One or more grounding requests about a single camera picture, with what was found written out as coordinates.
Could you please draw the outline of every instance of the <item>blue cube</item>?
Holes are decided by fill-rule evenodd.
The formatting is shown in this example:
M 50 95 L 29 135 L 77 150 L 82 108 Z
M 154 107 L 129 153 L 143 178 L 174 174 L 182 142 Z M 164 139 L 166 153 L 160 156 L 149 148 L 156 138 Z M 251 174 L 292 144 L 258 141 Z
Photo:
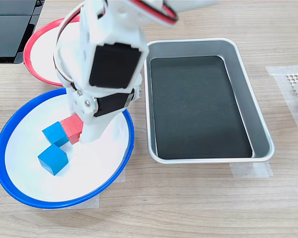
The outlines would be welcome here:
M 51 144 L 55 144 L 58 147 L 61 147 L 69 141 L 59 121 L 45 128 L 42 132 Z
M 38 158 L 41 166 L 53 175 L 69 163 L 67 154 L 54 144 L 43 151 Z

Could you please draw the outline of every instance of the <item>blue rim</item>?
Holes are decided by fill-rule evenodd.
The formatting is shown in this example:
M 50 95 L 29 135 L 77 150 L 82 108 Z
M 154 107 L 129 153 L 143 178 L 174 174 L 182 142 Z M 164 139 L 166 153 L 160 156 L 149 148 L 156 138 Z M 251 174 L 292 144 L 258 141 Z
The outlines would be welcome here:
M 76 204 L 79 204 L 81 202 L 84 202 L 93 196 L 99 194 L 101 191 L 103 191 L 105 188 L 107 188 L 121 173 L 121 171 L 126 166 L 131 153 L 134 148 L 134 140 L 135 140 L 135 131 L 134 131 L 134 125 L 132 122 L 132 119 L 130 117 L 130 114 L 127 110 L 123 111 L 123 115 L 126 118 L 128 130 L 129 130 L 129 141 L 128 146 L 126 149 L 126 152 L 124 154 L 124 159 L 116 172 L 112 175 L 111 178 L 109 178 L 102 186 L 97 188 L 96 190 L 82 196 L 76 199 L 63 201 L 63 202 L 47 202 L 47 201 L 41 201 L 34 199 L 32 197 L 29 197 L 25 195 L 23 192 L 21 192 L 19 189 L 14 186 L 13 182 L 10 180 L 9 175 L 7 174 L 6 167 L 5 167 L 5 149 L 7 146 L 7 143 L 10 139 L 10 136 L 12 135 L 14 129 L 17 127 L 17 125 L 22 121 L 22 119 L 30 112 L 32 111 L 36 106 L 41 104 L 42 102 L 62 95 L 66 94 L 65 88 L 56 89 L 47 93 L 44 93 L 28 103 L 26 103 L 23 107 L 21 107 L 5 124 L 4 128 L 2 129 L 0 133 L 0 183 L 2 187 L 16 200 L 32 206 L 32 207 L 38 207 L 38 208 L 47 208 L 47 209 L 54 209 L 54 208 L 62 208 L 62 207 L 69 207 Z

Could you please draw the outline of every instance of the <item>red rim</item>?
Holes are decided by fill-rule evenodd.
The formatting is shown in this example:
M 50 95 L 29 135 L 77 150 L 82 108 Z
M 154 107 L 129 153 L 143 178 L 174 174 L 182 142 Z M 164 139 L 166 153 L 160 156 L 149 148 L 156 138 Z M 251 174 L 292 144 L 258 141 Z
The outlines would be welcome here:
M 29 70 L 29 72 L 34 76 L 36 77 L 37 79 L 45 82 L 45 83 L 48 83 L 48 84 L 52 84 L 52 85 L 55 85 L 55 86 L 61 86 L 62 87 L 62 84 L 61 83 L 56 83 L 56 82 L 52 82 L 50 80 L 47 80 L 45 78 L 43 78 L 42 76 L 40 76 L 33 68 L 32 66 L 32 62 L 31 62 L 31 50 L 32 50 L 32 47 L 34 45 L 34 43 L 37 41 L 37 39 L 42 36 L 44 33 L 54 29 L 55 27 L 58 27 L 61 22 L 63 21 L 63 18 L 62 19 L 58 19 L 56 21 L 52 21 L 51 23 L 43 26 L 41 29 L 39 29 L 37 32 L 35 32 L 31 37 L 30 39 L 28 40 L 28 42 L 26 43 L 25 47 L 24 47 L 24 52 L 23 52 L 23 62 L 25 64 L 25 67 Z M 76 16 L 71 22 L 79 22 L 79 16 Z

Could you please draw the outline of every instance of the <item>red cube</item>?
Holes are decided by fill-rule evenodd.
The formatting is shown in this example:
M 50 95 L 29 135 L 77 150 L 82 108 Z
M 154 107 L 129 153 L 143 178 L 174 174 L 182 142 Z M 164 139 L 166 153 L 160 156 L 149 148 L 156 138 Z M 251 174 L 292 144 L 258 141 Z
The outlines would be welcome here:
M 79 136 L 83 130 L 83 121 L 77 114 L 74 114 L 62 121 L 60 121 L 66 135 L 68 136 L 72 145 L 79 141 Z

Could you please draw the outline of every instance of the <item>silver tray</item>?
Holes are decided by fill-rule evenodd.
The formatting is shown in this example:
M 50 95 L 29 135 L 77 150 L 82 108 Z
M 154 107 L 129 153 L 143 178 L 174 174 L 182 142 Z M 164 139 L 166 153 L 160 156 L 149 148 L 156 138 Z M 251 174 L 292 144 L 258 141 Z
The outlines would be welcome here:
M 264 162 L 269 160 L 275 147 L 271 135 L 264 122 L 251 88 L 245 68 L 243 66 L 237 46 L 234 42 L 224 38 L 197 39 L 197 40 L 167 40 L 154 41 L 148 44 L 149 55 L 145 61 L 145 91 L 148 151 L 156 161 L 164 164 L 183 163 L 234 163 L 234 162 Z M 156 139 L 154 103 L 152 95 L 151 61 L 153 59 L 169 58 L 202 58 L 206 56 L 220 57 L 225 65 L 227 77 L 230 81 L 235 98 L 239 117 L 247 134 L 246 140 L 251 147 L 247 157 L 219 157 L 219 158 L 162 158 L 159 156 Z

